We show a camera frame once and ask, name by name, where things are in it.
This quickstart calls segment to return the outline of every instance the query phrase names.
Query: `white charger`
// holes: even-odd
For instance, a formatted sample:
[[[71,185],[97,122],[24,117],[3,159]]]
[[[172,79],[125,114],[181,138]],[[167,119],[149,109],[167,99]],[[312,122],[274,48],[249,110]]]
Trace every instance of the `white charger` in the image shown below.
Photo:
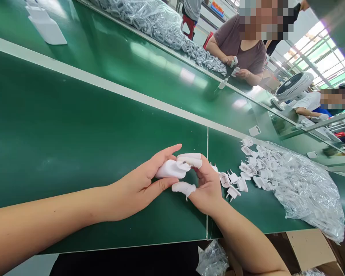
[[[40,6],[26,6],[30,16],[28,19],[35,26],[43,40],[51,45],[67,44],[58,24],[50,18],[47,11]]]

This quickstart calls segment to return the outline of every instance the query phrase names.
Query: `window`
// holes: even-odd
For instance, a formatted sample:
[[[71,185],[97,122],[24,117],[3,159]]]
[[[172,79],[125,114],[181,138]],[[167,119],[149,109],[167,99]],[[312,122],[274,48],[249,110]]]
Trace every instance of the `window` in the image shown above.
[[[290,65],[288,72],[311,73],[320,89],[336,88],[345,82],[345,57],[321,21],[294,46],[284,55]]]

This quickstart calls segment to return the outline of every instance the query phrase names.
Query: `clear plastic bag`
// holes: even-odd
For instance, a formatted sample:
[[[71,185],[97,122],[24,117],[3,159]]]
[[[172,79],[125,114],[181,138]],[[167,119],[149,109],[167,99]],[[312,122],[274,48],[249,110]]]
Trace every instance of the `clear plastic bag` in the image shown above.
[[[114,18],[134,26],[166,46],[185,52],[199,66],[206,66],[207,69],[226,76],[226,66],[183,34],[182,17],[161,0],[90,1]]]
[[[307,270],[301,274],[297,273],[294,276],[331,276],[331,275],[326,275],[322,271],[319,271],[317,268],[313,268],[310,270]]]
[[[285,208],[285,217],[301,219],[336,243],[342,242],[345,216],[337,186],[328,172],[298,153],[266,143],[272,155],[278,153],[284,159],[269,181],[276,181],[272,190]]]
[[[222,276],[229,267],[225,250],[217,240],[213,240],[203,251],[198,247],[199,262],[196,271],[202,276]]]

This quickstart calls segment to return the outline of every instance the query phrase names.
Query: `glove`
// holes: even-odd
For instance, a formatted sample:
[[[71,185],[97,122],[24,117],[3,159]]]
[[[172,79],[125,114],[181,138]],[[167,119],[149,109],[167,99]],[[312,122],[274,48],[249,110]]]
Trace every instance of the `glove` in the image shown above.
[[[329,116],[327,114],[321,114],[321,116],[319,116],[319,118],[324,121],[324,120],[327,120],[329,118]]]

